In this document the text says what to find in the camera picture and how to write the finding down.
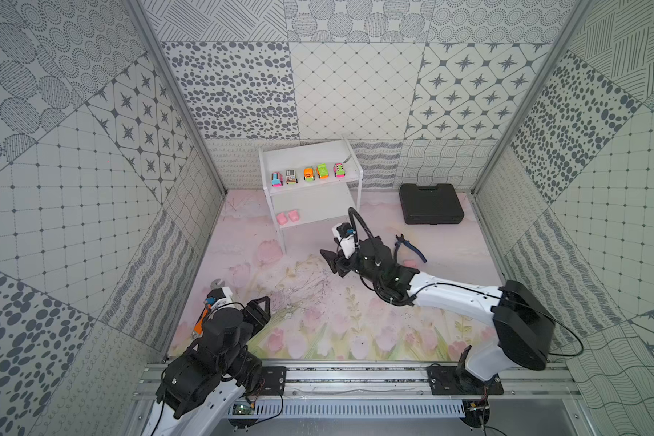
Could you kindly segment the pink teal toy truck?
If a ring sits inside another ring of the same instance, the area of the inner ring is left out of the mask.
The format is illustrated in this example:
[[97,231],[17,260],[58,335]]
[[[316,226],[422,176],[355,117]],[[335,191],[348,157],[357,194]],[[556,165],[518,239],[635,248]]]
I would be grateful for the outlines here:
[[274,172],[270,177],[271,187],[283,186],[283,176],[279,172]]

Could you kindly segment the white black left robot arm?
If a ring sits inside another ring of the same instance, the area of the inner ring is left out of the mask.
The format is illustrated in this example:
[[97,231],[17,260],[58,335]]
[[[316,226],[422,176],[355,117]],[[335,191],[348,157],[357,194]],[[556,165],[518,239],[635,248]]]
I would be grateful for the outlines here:
[[248,303],[209,295],[201,335],[163,369],[144,435],[211,435],[230,417],[242,428],[263,423],[263,396],[283,398],[286,369],[263,367],[247,343],[271,321],[271,299]]

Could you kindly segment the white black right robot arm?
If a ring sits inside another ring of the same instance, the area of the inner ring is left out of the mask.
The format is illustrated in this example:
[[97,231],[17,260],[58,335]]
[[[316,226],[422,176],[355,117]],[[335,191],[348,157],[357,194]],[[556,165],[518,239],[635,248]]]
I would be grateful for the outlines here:
[[466,346],[453,372],[457,390],[488,396],[499,374],[512,367],[543,371],[560,321],[522,283],[503,286],[458,283],[399,263],[407,246],[399,234],[394,247],[372,233],[361,214],[348,210],[348,220],[332,229],[336,249],[321,250],[333,274],[356,274],[364,286],[393,307],[432,307],[456,312],[492,327],[495,334],[480,345]]

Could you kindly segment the orange green toy dump truck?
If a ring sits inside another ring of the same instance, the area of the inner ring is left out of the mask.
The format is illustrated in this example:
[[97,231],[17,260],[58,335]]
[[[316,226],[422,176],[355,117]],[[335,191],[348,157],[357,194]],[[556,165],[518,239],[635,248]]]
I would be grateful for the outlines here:
[[326,179],[330,176],[330,172],[325,163],[320,163],[316,166],[316,175],[320,180]]

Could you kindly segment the green orange toy mixer truck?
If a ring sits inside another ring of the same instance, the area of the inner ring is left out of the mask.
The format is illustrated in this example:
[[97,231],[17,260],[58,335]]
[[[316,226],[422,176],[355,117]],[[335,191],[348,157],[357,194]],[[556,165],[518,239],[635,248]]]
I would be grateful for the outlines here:
[[315,180],[315,170],[312,167],[306,167],[303,170],[303,179],[305,182],[313,182]]

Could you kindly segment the pink green toy truck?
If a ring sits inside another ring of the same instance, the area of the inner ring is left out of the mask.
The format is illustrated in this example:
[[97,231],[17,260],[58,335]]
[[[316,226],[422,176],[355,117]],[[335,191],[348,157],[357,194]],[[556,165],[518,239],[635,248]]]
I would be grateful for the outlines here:
[[334,165],[334,176],[336,178],[344,178],[346,176],[346,171],[342,163],[336,163]]

